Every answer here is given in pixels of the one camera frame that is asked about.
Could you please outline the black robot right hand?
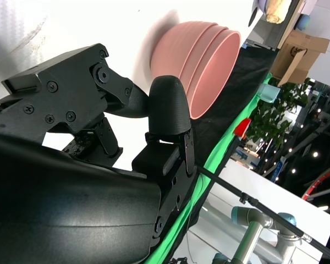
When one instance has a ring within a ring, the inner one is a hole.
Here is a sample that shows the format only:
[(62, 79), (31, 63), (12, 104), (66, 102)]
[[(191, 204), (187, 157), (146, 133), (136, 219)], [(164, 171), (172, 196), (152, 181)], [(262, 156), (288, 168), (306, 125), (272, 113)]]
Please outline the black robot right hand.
[(180, 80), (144, 93), (102, 44), (3, 82), (0, 263), (139, 263), (196, 174)]

